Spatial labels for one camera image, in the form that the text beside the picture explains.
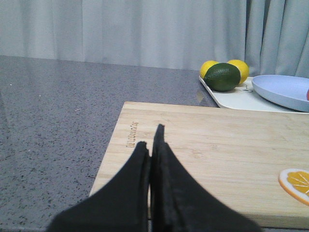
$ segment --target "plate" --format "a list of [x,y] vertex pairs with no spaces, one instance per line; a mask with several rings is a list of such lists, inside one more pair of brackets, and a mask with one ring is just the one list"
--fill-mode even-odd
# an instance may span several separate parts
[[261,97],[275,104],[309,112],[309,101],[307,100],[309,78],[260,75],[252,79],[252,86]]

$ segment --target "wooden cutting board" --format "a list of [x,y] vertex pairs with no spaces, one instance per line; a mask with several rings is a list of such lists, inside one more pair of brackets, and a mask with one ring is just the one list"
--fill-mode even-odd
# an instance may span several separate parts
[[151,154],[159,123],[179,161],[221,202],[263,227],[309,229],[309,206],[278,182],[281,170],[309,170],[309,114],[125,102],[90,194],[138,141]]

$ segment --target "speckled granite countertop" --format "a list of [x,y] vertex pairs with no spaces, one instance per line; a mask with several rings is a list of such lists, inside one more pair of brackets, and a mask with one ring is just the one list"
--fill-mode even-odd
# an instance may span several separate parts
[[125,101],[216,107],[197,77],[0,56],[0,232],[44,231],[88,197]]

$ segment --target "orange slice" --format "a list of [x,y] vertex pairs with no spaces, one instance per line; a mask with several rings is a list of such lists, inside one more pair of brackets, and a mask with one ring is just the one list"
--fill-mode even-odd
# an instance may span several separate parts
[[309,205],[309,171],[285,169],[279,175],[279,183],[291,196]]

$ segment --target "lemon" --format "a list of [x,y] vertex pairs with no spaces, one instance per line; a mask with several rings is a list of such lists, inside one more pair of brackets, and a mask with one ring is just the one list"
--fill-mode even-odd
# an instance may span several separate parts
[[240,72],[232,64],[218,63],[208,69],[204,81],[212,90],[220,92],[230,91],[238,85]]
[[209,69],[212,65],[217,64],[217,63],[219,63],[219,62],[214,61],[214,60],[208,60],[208,61],[204,62],[204,63],[202,64],[202,66],[201,66],[201,69],[199,70],[199,76],[200,76],[201,78],[204,78],[204,76],[205,76],[206,72],[208,71],[208,69]]
[[232,59],[229,60],[227,63],[235,65],[240,71],[240,82],[239,84],[244,83],[249,76],[249,66],[242,60],[239,59]]

